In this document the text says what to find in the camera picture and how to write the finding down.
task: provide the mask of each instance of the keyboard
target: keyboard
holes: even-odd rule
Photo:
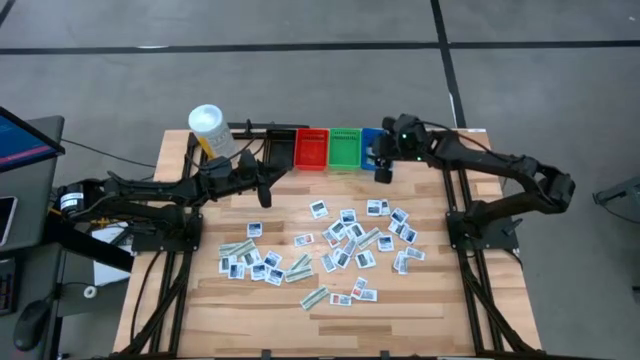
[[[0,260],[0,316],[16,311],[17,283],[15,259]]]

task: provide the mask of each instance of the blue basket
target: blue basket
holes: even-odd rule
[[[378,135],[384,134],[384,130],[382,129],[372,129],[372,128],[364,128],[362,129],[362,146],[360,150],[360,167],[365,170],[375,170],[376,164],[373,160],[369,159],[367,155],[373,155],[371,151],[371,146],[373,145],[373,140],[375,140]]]

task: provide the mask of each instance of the computer mouse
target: computer mouse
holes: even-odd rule
[[[34,301],[24,308],[13,329],[13,345],[18,350],[29,351],[38,345],[49,311],[51,303],[47,300]]]

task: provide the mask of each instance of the green basket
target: green basket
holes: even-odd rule
[[[360,168],[362,129],[329,131],[329,167],[340,170]]]

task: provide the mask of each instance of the desk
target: desk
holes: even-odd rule
[[[468,135],[489,145],[484,132]],[[180,178],[187,138],[188,131],[165,133],[156,181]],[[252,147],[257,150],[259,145],[256,141]],[[274,356],[378,356],[381,350],[393,356],[474,354],[458,259],[448,245],[442,172],[425,164],[395,163],[394,173],[393,183],[385,185],[375,183],[370,171],[294,170],[272,188],[270,209],[260,208],[254,194],[208,202],[201,210],[204,234],[193,256],[178,356],[257,357],[262,349],[272,350]],[[468,177],[474,199],[502,196],[496,177],[476,172],[468,172]],[[409,213],[410,225],[419,232],[415,247],[426,252],[426,261],[410,261],[408,276],[393,274],[395,252],[380,253],[372,245],[377,267],[360,270],[351,261],[346,270],[327,274],[319,258],[330,249],[321,231],[338,218],[340,209],[355,208],[365,231],[377,226],[387,232],[388,217],[366,216],[366,200],[376,198],[387,198],[392,208]],[[327,204],[329,216],[313,220],[309,204],[320,199]],[[463,204],[461,197],[458,204]],[[244,240],[250,221],[264,223],[264,235],[256,240],[262,256],[276,251],[284,258],[281,268],[286,269],[308,252],[316,274],[292,284],[283,282],[281,287],[252,282],[250,276],[240,281],[219,275],[218,246]],[[308,232],[314,234],[315,243],[295,248],[293,237]],[[396,250],[405,247],[395,235],[394,243]],[[485,254],[496,305],[526,342],[539,347],[519,265],[500,250]],[[114,351],[129,343],[133,308],[152,256],[135,259]],[[163,256],[151,271],[137,331],[155,309]],[[300,307],[299,301],[319,285],[349,294],[358,276],[369,280],[367,287],[378,290],[377,303],[354,301],[351,307],[339,307],[325,299],[308,312]],[[486,315],[480,304],[478,308],[485,347],[490,349]],[[160,350],[167,348],[172,318],[169,312]]]

